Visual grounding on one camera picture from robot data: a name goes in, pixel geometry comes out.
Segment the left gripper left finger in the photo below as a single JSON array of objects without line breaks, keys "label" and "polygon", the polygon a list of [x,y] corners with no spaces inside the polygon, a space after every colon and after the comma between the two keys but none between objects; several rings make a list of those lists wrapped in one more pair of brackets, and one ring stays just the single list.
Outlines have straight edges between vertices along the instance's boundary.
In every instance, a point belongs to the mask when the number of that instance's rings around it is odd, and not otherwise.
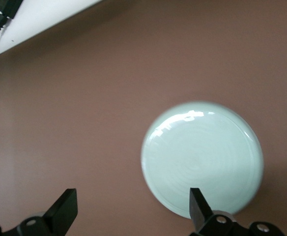
[{"label": "left gripper left finger", "polygon": [[33,216],[4,236],[64,236],[78,214],[77,190],[66,189],[43,216]]}]

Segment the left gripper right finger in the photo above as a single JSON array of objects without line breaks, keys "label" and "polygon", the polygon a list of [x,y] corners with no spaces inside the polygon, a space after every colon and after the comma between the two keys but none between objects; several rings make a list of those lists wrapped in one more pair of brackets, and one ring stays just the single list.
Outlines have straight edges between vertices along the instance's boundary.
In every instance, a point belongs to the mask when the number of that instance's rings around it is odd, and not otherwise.
[{"label": "left gripper right finger", "polygon": [[192,236],[248,236],[249,230],[225,213],[214,213],[198,188],[190,189],[189,213],[195,226]]}]

